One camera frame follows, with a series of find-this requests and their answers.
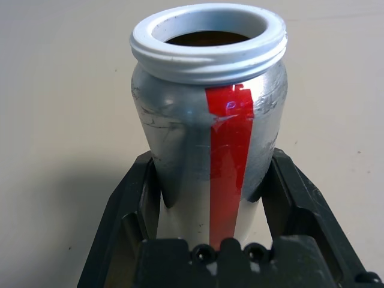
dark liquid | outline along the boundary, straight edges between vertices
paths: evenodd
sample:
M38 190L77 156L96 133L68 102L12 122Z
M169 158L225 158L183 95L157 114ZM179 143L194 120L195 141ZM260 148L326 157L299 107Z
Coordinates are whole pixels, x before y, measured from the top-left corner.
M180 46L218 46L243 42L245 40L249 40L249 38L236 33L202 31L180 35L166 41L166 43Z

aluminum can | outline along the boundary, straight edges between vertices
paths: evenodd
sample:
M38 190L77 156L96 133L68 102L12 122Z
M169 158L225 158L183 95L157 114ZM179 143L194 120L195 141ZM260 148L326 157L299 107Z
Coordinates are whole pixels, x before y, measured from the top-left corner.
M141 21L131 90L162 187L167 229L191 247L244 241L287 94L286 27L240 4L197 4Z

beige background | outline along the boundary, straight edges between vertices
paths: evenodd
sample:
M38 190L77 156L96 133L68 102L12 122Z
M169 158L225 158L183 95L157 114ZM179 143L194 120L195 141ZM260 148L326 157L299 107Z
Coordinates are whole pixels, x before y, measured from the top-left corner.
M0 1L1 287L77 284L109 195L148 149L128 36L145 16L187 3ZM287 22L278 146L320 188L365 267L384 277L384 2L245 3Z

red tape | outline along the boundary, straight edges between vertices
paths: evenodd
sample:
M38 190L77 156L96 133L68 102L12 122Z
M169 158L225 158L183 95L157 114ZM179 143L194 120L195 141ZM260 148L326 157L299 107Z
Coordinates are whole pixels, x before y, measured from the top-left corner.
M253 124L250 89L231 85L205 89L208 109L217 116L211 127L211 204L209 243L219 249L235 234L241 189Z

white threaded collar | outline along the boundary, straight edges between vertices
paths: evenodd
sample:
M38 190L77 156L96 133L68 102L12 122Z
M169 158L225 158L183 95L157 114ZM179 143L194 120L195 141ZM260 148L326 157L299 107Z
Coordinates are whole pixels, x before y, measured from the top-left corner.
M224 31L249 40L221 46L165 43L192 32ZM197 4L156 13L130 37L132 52L149 74L171 82L218 85L263 73L283 57L286 26L266 9L241 4Z

